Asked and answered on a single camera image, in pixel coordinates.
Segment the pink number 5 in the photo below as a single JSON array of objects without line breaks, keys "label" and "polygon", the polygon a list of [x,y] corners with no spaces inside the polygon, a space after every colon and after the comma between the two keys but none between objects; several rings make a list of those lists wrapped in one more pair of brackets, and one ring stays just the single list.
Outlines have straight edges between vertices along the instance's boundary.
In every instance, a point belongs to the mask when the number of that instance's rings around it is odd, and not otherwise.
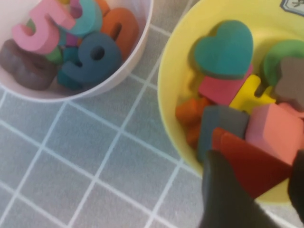
[{"label": "pink number 5", "polygon": [[13,38],[20,48],[42,55],[51,53],[58,45],[59,29],[55,23],[66,29],[71,29],[76,23],[57,0],[42,0],[29,15],[35,23],[36,32],[18,24],[12,29]]}]

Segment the white bowl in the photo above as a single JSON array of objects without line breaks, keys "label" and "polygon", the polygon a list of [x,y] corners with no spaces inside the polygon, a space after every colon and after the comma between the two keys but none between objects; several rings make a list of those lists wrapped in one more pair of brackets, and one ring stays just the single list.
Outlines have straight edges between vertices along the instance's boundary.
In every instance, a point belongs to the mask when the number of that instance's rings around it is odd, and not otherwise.
[{"label": "white bowl", "polygon": [[[97,86],[82,92],[70,91],[57,84],[54,80],[51,87],[45,91],[35,91],[19,85],[14,78],[0,67],[0,84],[10,93],[30,101],[36,102],[61,102],[81,97],[91,97],[102,94],[120,84],[135,68],[146,47],[149,25],[151,22],[154,0],[106,0],[110,8],[125,7],[135,15],[140,35],[138,42],[124,64],[107,80]],[[26,23],[29,11],[40,0],[1,0],[0,1],[0,47],[12,37],[11,28],[18,23]]]}]

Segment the label on bowl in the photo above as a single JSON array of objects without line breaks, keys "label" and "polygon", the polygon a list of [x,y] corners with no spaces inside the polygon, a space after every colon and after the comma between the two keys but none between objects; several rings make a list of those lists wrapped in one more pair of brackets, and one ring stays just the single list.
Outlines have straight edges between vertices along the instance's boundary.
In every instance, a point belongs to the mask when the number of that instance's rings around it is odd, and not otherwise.
[{"label": "label on bowl", "polygon": [[282,0],[283,10],[304,16],[304,0]]}]

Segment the yellow bowl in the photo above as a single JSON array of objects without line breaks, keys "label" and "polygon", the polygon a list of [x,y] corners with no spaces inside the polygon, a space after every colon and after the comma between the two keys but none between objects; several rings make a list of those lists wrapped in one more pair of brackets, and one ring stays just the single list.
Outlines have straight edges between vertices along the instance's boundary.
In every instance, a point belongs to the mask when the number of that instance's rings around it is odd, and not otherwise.
[{"label": "yellow bowl", "polygon": [[[286,0],[287,6],[297,0]],[[162,121],[173,145],[182,158],[198,173],[203,167],[195,152],[187,145],[185,134],[175,118],[175,107],[197,96],[203,75],[192,67],[192,47],[201,37],[213,33],[214,27],[225,20],[240,20],[251,30],[254,40],[253,66],[255,74],[263,57],[276,42],[303,39],[304,18],[285,11],[279,0],[201,0],[177,25],[165,48],[158,80],[158,102]],[[304,5],[295,7],[300,12]],[[262,202],[289,202],[288,180],[258,198]]]}]

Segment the heart-shaped foam block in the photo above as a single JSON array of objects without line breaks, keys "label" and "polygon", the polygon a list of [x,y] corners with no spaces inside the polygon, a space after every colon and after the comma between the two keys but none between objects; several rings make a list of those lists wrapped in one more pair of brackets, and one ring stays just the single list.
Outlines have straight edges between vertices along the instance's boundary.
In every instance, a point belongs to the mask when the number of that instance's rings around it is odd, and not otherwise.
[{"label": "heart-shaped foam block", "polygon": [[220,79],[242,79],[248,71],[253,54],[253,39],[242,22],[223,22],[215,37],[200,40],[194,59],[202,73]]}]

